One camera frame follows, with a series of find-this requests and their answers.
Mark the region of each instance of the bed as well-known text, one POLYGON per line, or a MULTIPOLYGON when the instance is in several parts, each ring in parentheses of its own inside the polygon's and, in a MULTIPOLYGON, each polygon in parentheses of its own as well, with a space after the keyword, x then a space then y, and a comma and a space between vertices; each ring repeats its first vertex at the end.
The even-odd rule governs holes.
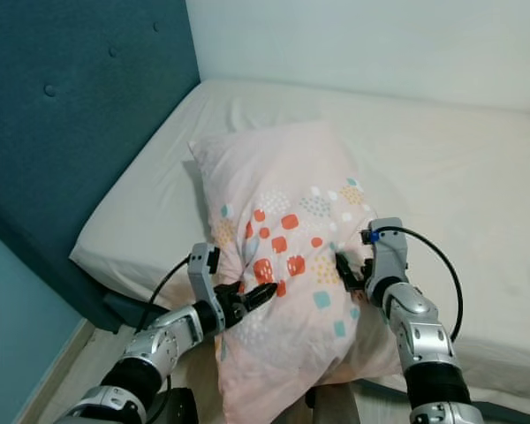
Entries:
MULTIPOLYGON (((199 85, 182 1, 119 3, 113 19, 96 2, 49 5, 0 6, 0 78, 12 76, 0 84, 0 238, 71 305, 117 330, 209 239, 190 139, 323 118, 351 149, 379 215, 428 235, 458 269, 466 314, 457 350, 473 398, 530 414, 530 115, 250 81, 199 85), (51 37, 75 16, 81 26, 51 37), (4 35, 12 21, 34 38, 4 35)), ((414 241, 409 262, 451 327, 447 272, 414 241)), ((191 298, 182 273, 157 303, 191 298)), ((398 376, 376 383, 404 389, 398 376)))

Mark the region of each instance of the bed frame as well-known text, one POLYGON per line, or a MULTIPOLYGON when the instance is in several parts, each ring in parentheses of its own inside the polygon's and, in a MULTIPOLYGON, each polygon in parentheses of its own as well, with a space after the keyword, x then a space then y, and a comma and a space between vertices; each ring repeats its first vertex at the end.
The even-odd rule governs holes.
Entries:
POLYGON ((137 305, 69 252, 199 82, 185 0, 0 0, 0 239, 99 328, 137 305))

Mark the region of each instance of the baseboard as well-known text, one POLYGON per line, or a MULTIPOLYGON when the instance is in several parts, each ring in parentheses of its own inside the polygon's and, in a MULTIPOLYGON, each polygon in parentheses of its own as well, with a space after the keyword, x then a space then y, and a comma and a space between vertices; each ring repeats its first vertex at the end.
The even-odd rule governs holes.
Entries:
POLYGON ((80 352, 95 332, 95 326, 83 319, 74 330, 72 337, 64 346, 63 352, 51 365, 49 371, 42 379, 42 384, 26 403, 24 410, 18 415, 15 422, 18 424, 35 424, 43 411, 53 398, 57 389, 69 373, 72 364, 79 357, 80 352))

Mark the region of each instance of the black cable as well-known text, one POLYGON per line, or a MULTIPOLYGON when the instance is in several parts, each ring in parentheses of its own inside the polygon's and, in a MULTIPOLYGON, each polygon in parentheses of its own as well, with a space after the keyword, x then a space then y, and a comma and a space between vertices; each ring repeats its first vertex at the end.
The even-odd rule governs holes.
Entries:
POLYGON ((167 393, 165 394, 165 399, 161 402, 161 405, 159 406, 159 409, 157 409, 157 412, 153 414, 153 417, 151 417, 148 422, 145 424, 153 424, 158 418, 159 415, 163 413, 165 410, 165 406, 169 403, 170 399, 170 375, 167 375, 167 393))
POLYGON ((432 243, 430 240, 420 235, 416 231, 408 230, 407 228, 403 227, 395 227, 392 225, 387 225, 375 230, 375 232, 378 232, 380 235, 383 231, 398 231, 403 232, 404 234, 408 234, 409 236, 413 236, 414 238, 420 240, 422 243, 428 246, 430 249, 432 249, 440 257, 443 263, 445 263, 445 266, 448 267, 451 277, 453 278, 453 283, 456 286, 456 295, 458 296, 458 316, 456 318, 456 324, 454 325, 453 331, 450 335, 451 342, 454 342, 455 339, 458 338, 459 330, 461 329, 461 321, 463 320, 463 294, 461 293, 461 284, 459 283, 458 274, 453 268, 453 265, 451 265, 450 260, 434 243, 432 243))
POLYGON ((183 265, 186 265, 188 263, 188 260, 190 259, 191 255, 185 257, 181 262, 179 262, 177 265, 175 265, 175 268, 173 268, 169 273, 163 277, 163 280, 161 280, 161 283, 157 286, 157 288, 153 291, 153 294, 151 295, 151 298, 149 299, 149 302, 145 305, 145 309, 143 310, 143 314, 141 315, 140 322, 138 323, 138 326, 135 328, 135 334, 139 333, 143 330, 143 327, 145 327, 145 322, 148 320, 149 310, 151 309, 151 306, 155 302, 155 298, 161 291, 161 289, 165 286, 165 284, 169 281, 169 279, 175 274, 183 265))

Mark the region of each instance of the white wall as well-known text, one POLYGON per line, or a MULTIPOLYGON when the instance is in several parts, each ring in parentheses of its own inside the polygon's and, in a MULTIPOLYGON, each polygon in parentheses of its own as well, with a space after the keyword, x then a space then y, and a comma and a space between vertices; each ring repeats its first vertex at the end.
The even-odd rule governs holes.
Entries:
POLYGON ((187 0, 203 80, 530 111, 530 0, 187 0))

